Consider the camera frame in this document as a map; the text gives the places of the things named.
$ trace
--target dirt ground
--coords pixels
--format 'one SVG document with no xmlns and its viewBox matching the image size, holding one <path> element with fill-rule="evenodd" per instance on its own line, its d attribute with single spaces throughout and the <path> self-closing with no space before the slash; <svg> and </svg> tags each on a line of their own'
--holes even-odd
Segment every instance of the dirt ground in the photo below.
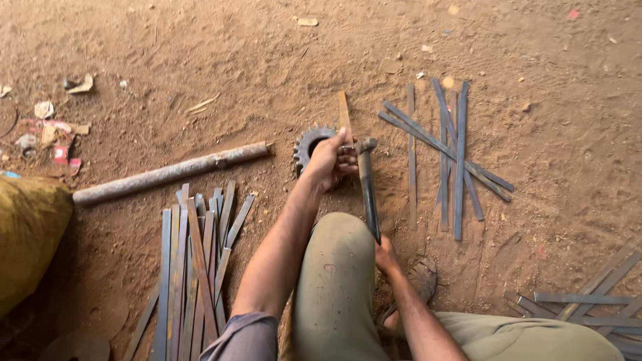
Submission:
<svg viewBox="0 0 642 361">
<path fill-rule="evenodd" d="M 575 20 L 568 19 L 571 10 L 578 11 Z M 293 16 L 315 17 L 318 26 L 297 26 Z M 355 135 L 379 140 L 373 163 L 383 232 L 404 265 L 423 255 L 437 262 L 431 306 L 514 315 L 504 288 L 579 290 L 639 236 L 641 21 L 635 0 L 4 0 L 0 84 L 13 91 L 0 100 L 0 128 L 15 109 L 33 118 L 43 100 L 53 102 L 56 119 L 91 122 L 73 150 L 84 162 L 80 174 L 63 178 L 73 189 L 247 143 L 274 143 L 271 157 L 187 180 L 207 197 L 228 180 L 240 184 L 239 197 L 259 192 L 232 253 L 230 305 L 295 184 L 294 140 L 309 126 L 334 125 L 336 92 L 344 90 Z M 385 73 L 384 58 L 398 54 L 403 68 Z M 417 80 L 419 72 L 425 76 Z M 95 93 L 67 95 L 63 79 L 85 73 L 94 75 Z M 415 119 L 438 135 L 430 78 L 446 76 L 455 89 L 471 81 L 467 155 L 516 186 L 506 203 L 475 181 L 486 219 L 475 219 L 466 195 L 461 242 L 439 229 L 439 154 L 424 144 L 417 146 L 419 230 L 409 230 L 407 135 L 375 115 L 383 100 L 405 109 L 412 83 Z M 185 115 L 218 93 L 207 111 Z M 23 158 L 13 146 L 23 123 L 0 138 L 10 156 L 0 170 L 51 175 L 50 150 Z M 76 209 L 34 296 L 38 302 L 32 300 L 36 322 L 12 356 L 35 357 L 67 328 L 113 323 L 112 311 L 128 314 L 110 335 L 114 359 L 123 356 L 157 280 L 161 209 L 175 202 L 182 183 Z M 362 216 L 359 187 L 342 186 L 321 209 L 320 215 Z M 640 276 L 638 266 L 614 293 L 640 294 Z M 391 300 L 378 278 L 375 312 Z M 88 306 L 71 307 L 76 318 L 60 322 L 70 304 Z M 154 324 L 155 318 L 135 359 L 146 358 Z"/>
</svg>

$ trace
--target gear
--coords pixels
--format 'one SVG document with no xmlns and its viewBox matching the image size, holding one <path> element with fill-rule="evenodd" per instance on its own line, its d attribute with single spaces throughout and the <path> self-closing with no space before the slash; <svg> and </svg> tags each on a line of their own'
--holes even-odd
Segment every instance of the gear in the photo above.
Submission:
<svg viewBox="0 0 642 361">
<path fill-rule="evenodd" d="M 323 127 L 315 125 L 314 128 L 309 127 L 307 132 L 301 133 L 301 138 L 297 139 L 297 144 L 294 146 L 294 171 L 297 174 L 297 178 L 306 170 L 317 144 L 335 135 L 336 129 L 328 128 L 327 125 Z"/>
</svg>

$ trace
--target man's arm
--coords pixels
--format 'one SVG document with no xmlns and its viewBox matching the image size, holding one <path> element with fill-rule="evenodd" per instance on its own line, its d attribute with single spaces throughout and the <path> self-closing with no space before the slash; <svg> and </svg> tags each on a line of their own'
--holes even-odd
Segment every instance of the man's arm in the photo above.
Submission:
<svg viewBox="0 0 642 361">
<path fill-rule="evenodd" d="M 281 318 L 294 289 L 323 193 L 338 176 L 358 171 L 356 157 L 343 155 L 345 129 L 320 142 L 276 223 L 243 273 L 232 315 L 265 312 Z"/>
<path fill-rule="evenodd" d="M 413 358 L 416 361 L 467 361 L 462 349 L 421 300 L 401 270 L 390 240 L 382 235 L 381 245 L 375 244 L 375 250 L 377 268 L 392 287 Z"/>
</svg>

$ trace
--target hammer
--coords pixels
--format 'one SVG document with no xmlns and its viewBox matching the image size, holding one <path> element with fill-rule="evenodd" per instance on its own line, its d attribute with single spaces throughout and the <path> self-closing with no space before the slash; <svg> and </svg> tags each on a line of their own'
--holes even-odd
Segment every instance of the hammer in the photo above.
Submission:
<svg viewBox="0 0 642 361">
<path fill-rule="evenodd" d="M 355 148 L 358 154 L 359 179 L 363 190 L 363 205 L 365 207 L 365 220 L 370 233 L 381 244 L 379 233 L 379 217 L 377 216 L 377 202 L 374 200 L 374 178 L 372 176 L 372 164 L 370 163 L 370 152 L 377 147 L 377 139 L 365 138 L 356 143 Z"/>
</svg>

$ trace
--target person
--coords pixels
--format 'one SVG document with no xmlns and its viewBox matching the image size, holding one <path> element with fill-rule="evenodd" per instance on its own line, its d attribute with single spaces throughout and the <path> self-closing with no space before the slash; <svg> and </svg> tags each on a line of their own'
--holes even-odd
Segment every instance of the person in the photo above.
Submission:
<svg viewBox="0 0 642 361">
<path fill-rule="evenodd" d="M 293 292 L 284 357 L 295 360 L 389 360 L 373 321 L 375 266 L 395 305 L 381 323 L 404 337 L 414 360 L 615 361 L 620 352 L 597 332 L 545 319 L 433 313 L 437 279 L 430 260 L 408 277 L 386 236 L 378 245 L 357 217 L 330 213 L 314 225 L 321 196 L 337 177 L 356 173 L 342 147 L 345 129 L 320 142 L 276 223 L 250 259 L 223 335 L 201 361 L 277 360 L 277 327 Z"/>
</svg>

